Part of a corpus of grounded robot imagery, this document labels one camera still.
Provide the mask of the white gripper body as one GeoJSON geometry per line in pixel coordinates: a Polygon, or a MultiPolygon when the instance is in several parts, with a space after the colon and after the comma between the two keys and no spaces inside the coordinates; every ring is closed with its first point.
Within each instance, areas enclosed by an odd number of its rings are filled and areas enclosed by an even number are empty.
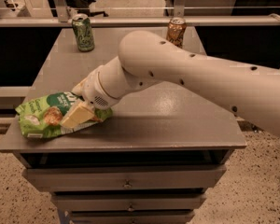
{"type": "Polygon", "coordinates": [[[100,80],[102,67],[99,66],[81,82],[81,96],[85,102],[94,105],[96,108],[106,110],[117,104],[119,99],[111,97],[103,88],[103,82],[100,80]]]}

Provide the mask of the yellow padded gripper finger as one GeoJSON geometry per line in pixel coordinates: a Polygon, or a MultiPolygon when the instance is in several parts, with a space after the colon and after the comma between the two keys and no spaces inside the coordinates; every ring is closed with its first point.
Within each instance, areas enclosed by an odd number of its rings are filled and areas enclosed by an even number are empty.
{"type": "Polygon", "coordinates": [[[83,101],[74,102],[60,122],[64,128],[75,128],[94,117],[94,106],[83,101]]]}
{"type": "Polygon", "coordinates": [[[76,96],[83,97],[85,95],[85,84],[87,79],[82,79],[76,86],[72,89],[72,93],[76,96]]]}

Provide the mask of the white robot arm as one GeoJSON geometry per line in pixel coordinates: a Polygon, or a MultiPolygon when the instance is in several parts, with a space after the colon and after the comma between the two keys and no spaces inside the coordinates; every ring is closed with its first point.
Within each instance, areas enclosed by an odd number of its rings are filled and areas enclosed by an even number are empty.
{"type": "Polygon", "coordinates": [[[168,81],[280,138],[280,70],[185,51],[148,31],[133,31],[118,56],[72,89],[86,105],[108,109],[125,95],[168,81]]]}

